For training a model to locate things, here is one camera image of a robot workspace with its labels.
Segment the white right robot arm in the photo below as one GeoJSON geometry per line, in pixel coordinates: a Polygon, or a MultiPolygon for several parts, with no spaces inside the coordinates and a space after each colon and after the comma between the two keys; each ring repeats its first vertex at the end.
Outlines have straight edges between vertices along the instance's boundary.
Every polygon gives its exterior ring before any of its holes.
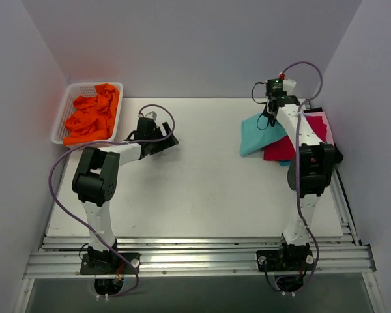
{"type": "Polygon", "coordinates": [[[329,186],[335,163],[335,148],[318,137],[304,114],[305,103],[292,94],[295,81],[284,74],[265,82],[269,125],[279,124],[288,135],[295,156],[287,173],[289,188],[296,192],[296,208],[282,234],[282,247],[276,253],[278,265],[293,268],[300,254],[310,248],[310,226],[315,208],[329,186]]]}

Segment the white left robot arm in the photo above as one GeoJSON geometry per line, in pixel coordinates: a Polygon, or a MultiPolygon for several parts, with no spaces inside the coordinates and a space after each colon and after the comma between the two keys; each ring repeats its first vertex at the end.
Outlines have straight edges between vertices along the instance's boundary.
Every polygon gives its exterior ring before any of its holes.
{"type": "Polygon", "coordinates": [[[154,155],[179,144],[167,122],[158,126],[152,117],[140,117],[137,129],[123,145],[83,149],[72,180],[72,190],[86,212],[92,227],[87,248],[89,261],[103,273],[112,273],[118,267],[117,240],[113,234],[110,201],[117,188],[119,168],[154,155]]]}

